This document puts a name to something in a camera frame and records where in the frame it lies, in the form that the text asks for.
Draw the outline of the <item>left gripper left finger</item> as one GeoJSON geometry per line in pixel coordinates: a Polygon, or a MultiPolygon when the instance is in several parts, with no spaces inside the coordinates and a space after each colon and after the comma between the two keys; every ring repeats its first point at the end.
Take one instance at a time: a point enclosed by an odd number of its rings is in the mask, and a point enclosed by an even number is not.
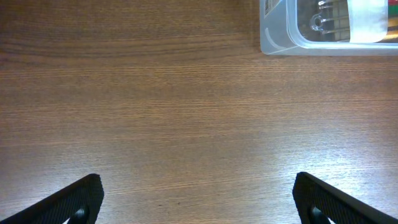
{"type": "Polygon", "coordinates": [[[89,174],[32,206],[1,221],[3,224],[95,224],[104,198],[100,175],[89,174]]]}

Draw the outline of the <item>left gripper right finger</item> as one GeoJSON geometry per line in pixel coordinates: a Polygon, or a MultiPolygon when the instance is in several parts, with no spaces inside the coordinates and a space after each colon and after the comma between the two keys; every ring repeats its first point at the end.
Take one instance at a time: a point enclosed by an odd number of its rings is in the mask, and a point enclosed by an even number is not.
{"type": "Polygon", "coordinates": [[[397,219],[307,172],[296,175],[293,198],[304,224],[397,224],[397,219]]]}

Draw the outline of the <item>clear plastic container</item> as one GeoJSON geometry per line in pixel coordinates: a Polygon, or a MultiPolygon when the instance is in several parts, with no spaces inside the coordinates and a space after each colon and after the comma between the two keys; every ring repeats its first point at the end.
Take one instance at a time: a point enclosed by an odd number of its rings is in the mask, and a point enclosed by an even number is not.
{"type": "Polygon", "coordinates": [[[326,42],[311,30],[309,21],[318,10],[317,1],[260,1],[261,50],[267,55],[397,55],[396,43],[355,44],[326,42]]]}

